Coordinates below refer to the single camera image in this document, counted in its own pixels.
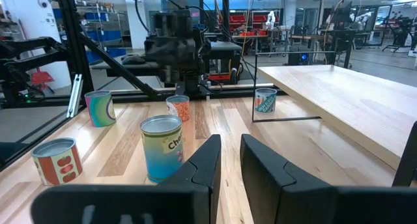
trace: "wooden tabletop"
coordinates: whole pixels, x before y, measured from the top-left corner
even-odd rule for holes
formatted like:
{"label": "wooden tabletop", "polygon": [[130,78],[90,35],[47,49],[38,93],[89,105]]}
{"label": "wooden tabletop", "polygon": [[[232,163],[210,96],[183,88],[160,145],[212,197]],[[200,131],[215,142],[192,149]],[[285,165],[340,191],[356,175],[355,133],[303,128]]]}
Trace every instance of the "wooden tabletop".
{"label": "wooden tabletop", "polygon": [[259,69],[294,99],[397,169],[417,121],[417,88],[331,65]]}
{"label": "wooden tabletop", "polygon": [[[274,113],[255,118],[311,116],[289,96],[277,96]],[[140,123],[167,113],[165,102],[115,104],[117,122],[93,128],[82,111],[46,140],[72,137],[83,172],[72,184],[150,184]],[[253,223],[240,173],[240,137],[250,133],[295,165],[335,185],[390,186],[394,170],[322,120],[251,121],[251,98],[190,103],[191,119],[183,124],[184,156],[189,158],[214,133],[222,137],[222,182],[218,223]],[[0,173],[0,223],[30,223],[32,200],[41,184],[30,154]]]}
{"label": "wooden tabletop", "polygon": [[321,36],[321,35],[289,35],[289,38],[319,40],[319,39],[324,39],[324,36]]}

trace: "blue can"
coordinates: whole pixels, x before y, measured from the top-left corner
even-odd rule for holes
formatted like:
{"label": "blue can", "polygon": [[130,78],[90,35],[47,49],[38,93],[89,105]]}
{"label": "blue can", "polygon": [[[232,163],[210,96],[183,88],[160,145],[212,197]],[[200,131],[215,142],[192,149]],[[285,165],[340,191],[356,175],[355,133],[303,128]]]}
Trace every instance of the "blue can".
{"label": "blue can", "polygon": [[271,88],[259,88],[255,90],[255,110],[261,113],[275,111],[277,91]]}
{"label": "blue can", "polygon": [[177,116],[159,115],[141,123],[143,149],[149,180],[160,183],[184,163],[182,121]]}

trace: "white robot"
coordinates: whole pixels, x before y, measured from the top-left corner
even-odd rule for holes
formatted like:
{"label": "white robot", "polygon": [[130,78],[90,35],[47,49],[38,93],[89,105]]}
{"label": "white robot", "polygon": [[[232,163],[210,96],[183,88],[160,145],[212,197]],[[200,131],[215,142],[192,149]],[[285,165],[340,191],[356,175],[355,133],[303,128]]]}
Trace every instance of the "white robot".
{"label": "white robot", "polygon": [[360,16],[357,16],[356,19],[354,20],[354,22],[356,22],[359,26],[358,26],[358,30],[364,30],[365,28],[365,24],[366,21],[372,16],[373,12],[366,12],[365,14],[362,14]]}
{"label": "white robot", "polygon": [[274,29],[274,25],[275,25],[275,13],[274,11],[270,11],[268,14],[268,19],[266,21],[266,26],[269,29]]}

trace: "food can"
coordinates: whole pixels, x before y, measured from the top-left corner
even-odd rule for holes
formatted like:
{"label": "food can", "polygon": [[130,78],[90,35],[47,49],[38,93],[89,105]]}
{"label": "food can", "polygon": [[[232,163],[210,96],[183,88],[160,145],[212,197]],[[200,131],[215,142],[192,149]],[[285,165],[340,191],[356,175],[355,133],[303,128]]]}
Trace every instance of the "food can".
{"label": "food can", "polygon": [[88,92],[84,97],[94,127],[109,126],[116,122],[110,91]]}
{"label": "food can", "polygon": [[170,96],[166,99],[168,114],[181,118],[183,122],[190,119],[190,98],[184,95]]}
{"label": "food can", "polygon": [[255,109],[258,112],[269,113],[275,111],[277,91],[271,88],[259,88],[255,90]]}
{"label": "food can", "polygon": [[149,180],[162,182],[184,163],[181,119],[159,115],[141,123]]}
{"label": "food can", "polygon": [[76,141],[71,138],[54,139],[36,146],[32,158],[46,186],[67,183],[83,171]]}

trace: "colorful label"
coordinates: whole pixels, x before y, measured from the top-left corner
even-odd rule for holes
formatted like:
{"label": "colorful label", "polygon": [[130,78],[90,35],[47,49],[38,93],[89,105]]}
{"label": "colorful label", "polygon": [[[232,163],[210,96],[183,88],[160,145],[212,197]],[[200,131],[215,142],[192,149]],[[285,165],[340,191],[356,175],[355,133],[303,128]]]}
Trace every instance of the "colorful label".
{"label": "colorful label", "polygon": [[169,103],[167,102],[168,106],[168,114],[177,116],[181,118],[181,121],[186,122],[190,119],[190,103],[189,102],[181,102],[181,103]]}
{"label": "colorful label", "polygon": [[75,179],[83,170],[76,147],[56,156],[34,157],[33,161],[42,183],[47,186],[67,183]]}
{"label": "colorful label", "polygon": [[95,127],[109,126],[116,122],[115,110],[111,95],[102,97],[86,98],[87,107],[90,113],[91,123]]}
{"label": "colorful label", "polygon": [[163,181],[184,163],[181,129],[165,135],[142,133],[142,141],[148,177],[151,181],[156,183]]}
{"label": "colorful label", "polygon": [[269,113],[275,110],[275,94],[269,94],[265,96],[263,94],[256,93],[255,109],[262,113]]}

